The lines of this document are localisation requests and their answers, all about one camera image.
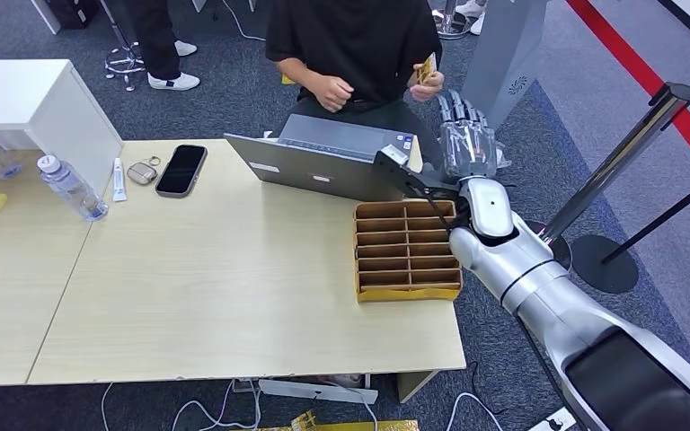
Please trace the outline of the person's right hand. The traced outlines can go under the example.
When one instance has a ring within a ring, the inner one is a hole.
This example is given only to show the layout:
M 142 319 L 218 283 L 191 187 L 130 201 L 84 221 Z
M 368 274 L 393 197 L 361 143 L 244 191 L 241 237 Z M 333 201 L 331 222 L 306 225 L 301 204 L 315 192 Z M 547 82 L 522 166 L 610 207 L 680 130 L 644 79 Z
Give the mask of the person's right hand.
M 308 86 L 318 102 L 329 112 L 340 111 L 349 101 L 354 88 L 337 76 L 317 75 Z

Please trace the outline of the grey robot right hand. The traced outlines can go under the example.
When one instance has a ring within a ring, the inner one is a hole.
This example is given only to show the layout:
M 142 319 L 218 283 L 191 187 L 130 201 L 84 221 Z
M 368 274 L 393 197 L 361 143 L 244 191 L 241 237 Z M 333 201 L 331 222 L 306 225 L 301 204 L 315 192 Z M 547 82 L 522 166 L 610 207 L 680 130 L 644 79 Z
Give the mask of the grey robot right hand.
M 438 96 L 441 111 L 440 139 L 444 170 L 450 180 L 467 177 L 494 179 L 499 167 L 495 133 L 487 117 L 459 92 Z

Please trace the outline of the person's left hand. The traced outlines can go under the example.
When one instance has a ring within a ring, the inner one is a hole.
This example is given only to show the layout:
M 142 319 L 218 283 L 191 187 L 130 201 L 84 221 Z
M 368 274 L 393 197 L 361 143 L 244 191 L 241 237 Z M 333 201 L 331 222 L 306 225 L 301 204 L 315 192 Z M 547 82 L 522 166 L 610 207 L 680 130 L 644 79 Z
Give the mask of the person's left hand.
M 414 84 L 409 88 L 411 97 L 418 102 L 429 101 L 436 97 L 444 87 L 445 76 L 439 72 L 432 72 L 421 84 Z

